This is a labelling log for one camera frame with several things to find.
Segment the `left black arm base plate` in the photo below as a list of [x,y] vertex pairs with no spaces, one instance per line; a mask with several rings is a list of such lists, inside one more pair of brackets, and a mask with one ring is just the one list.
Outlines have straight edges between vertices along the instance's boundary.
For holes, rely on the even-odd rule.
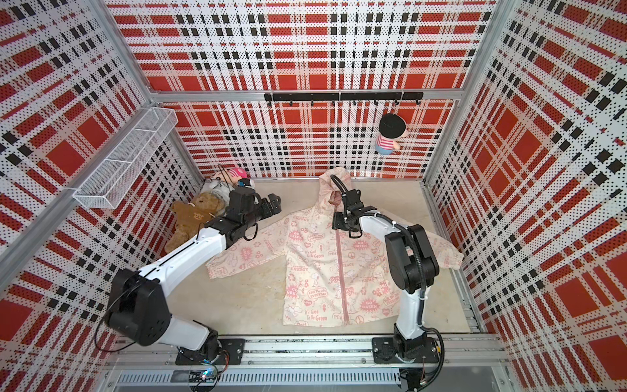
[[179,348],[176,365],[240,365],[246,340],[218,338],[210,340],[198,351]]

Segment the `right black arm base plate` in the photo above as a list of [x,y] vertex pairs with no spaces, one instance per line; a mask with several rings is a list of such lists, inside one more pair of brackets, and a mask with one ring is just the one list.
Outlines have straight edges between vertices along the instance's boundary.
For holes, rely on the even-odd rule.
[[401,336],[372,339],[373,360],[376,364],[437,364],[439,349],[431,337],[404,340]]

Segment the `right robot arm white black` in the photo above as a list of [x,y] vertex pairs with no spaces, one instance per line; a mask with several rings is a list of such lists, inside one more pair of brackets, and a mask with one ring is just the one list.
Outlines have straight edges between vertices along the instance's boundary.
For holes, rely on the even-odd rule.
[[439,263],[421,225],[402,225],[396,220],[365,206],[361,191],[348,189],[338,176],[332,175],[339,189],[342,209],[334,213],[332,228],[357,239],[371,235],[385,245],[390,276],[402,291],[392,344],[394,354],[405,363],[419,358],[442,359],[444,347],[429,334],[438,331],[424,323],[427,294],[439,275]]

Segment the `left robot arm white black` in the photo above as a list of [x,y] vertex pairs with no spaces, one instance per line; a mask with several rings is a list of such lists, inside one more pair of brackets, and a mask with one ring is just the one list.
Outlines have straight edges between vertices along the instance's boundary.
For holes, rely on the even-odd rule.
[[174,289],[205,261],[231,248],[247,230],[282,211],[275,194],[263,198],[251,187],[230,192],[225,214],[202,222],[190,239],[171,253],[138,270],[114,276],[109,304],[99,322],[139,346],[162,344],[178,349],[178,364],[215,361],[223,351],[219,334],[208,326],[178,318],[168,308]]

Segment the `cream pink printed jacket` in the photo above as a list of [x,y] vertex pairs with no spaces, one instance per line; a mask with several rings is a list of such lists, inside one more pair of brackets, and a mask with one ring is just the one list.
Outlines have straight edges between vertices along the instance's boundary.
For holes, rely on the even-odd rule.
[[331,227],[334,213],[341,210],[333,175],[350,185],[346,169],[326,171],[318,178],[312,207],[287,215],[253,240],[241,239],[210,259],[209,277],[227,278],[285,256],[285,325],[335,328],[398,315],[401,291],[390,275],[384,243],[369,234],[351,239]]

